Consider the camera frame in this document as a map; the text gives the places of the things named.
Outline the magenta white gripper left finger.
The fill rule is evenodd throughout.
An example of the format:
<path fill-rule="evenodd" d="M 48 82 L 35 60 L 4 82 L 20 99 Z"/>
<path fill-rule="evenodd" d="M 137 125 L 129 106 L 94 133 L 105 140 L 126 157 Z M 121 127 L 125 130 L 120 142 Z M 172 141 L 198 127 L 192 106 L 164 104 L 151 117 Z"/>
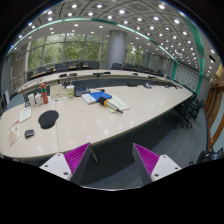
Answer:
<path fill-rule="evenodd" d="M 91 144 L 86 143 L 65 154 L 56 153 L 40 168 L 79 185 L 91 152 Z"/>

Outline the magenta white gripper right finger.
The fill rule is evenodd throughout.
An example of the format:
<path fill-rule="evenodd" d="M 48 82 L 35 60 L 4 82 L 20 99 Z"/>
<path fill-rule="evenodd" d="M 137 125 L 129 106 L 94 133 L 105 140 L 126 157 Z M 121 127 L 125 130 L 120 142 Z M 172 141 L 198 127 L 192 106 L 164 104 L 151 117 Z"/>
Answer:
<path fill-rule="evenodd" d="M 133 144 L 132 154 L 144 185 L 181 170 L 168 155 L 158 155 L 136 143 Z"/>

